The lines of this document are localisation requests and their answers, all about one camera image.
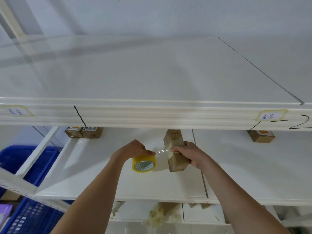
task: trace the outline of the label with yellow border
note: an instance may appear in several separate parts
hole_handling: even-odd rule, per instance
[[[283,120],[287,112],[287,109],[264,110],[259,112],[255,121],[280,121]]]
[[[3,105],[0,106],[0,109],[13,117],[34,117],[34,114],[32,114],[27,107],[22,105]]]

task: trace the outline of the blue basket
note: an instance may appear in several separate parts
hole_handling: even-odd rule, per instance
[[[2,150],[0,166],[16,173],[35,148],[36,146],[10,146]],[[47,147],[24,179],[39,186],[58,155],[59,152],[55,147]],[[63,213],[60,211],[24,198],[1,234],[50,233],[62,216]]]

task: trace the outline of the person's right hand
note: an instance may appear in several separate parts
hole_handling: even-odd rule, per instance
[[[204,160],[207,158],[207,154],[197,147],[193,142],[184,141],[185,146],[174,145],[170,148],[171,152],[178,151],[185,157],[192,161],[192,165],[198,169]]]

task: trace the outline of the paper label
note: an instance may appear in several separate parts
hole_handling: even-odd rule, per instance
[[[81,127],[79,127],[79,126],[73,126],[73,127],[68,126],[68,127],[66,128],[66,130],[76,130],[76,131],[80,131],[80,128],[81,128]]]
[[[84,127],[82,130],[84,131],[96,131],[97,127]]]
[[[267,135],[267,136],[274,136],[270,130],[257,130],[256,131],[259,135]]]
[[[27,107],[22,105],[5,105],[1,106],[4,111],[13,117],[34,117]]]
[[[255,121],[279,121],[283,120],[283,117],[288,112],[287,109],[279,110],[264,110],[258,114]]]

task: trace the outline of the tape roll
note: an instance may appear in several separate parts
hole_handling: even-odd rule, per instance
[[[137,173],[147,173],[156,167],[155,156],[139,156],[132,158],[132,170]]]

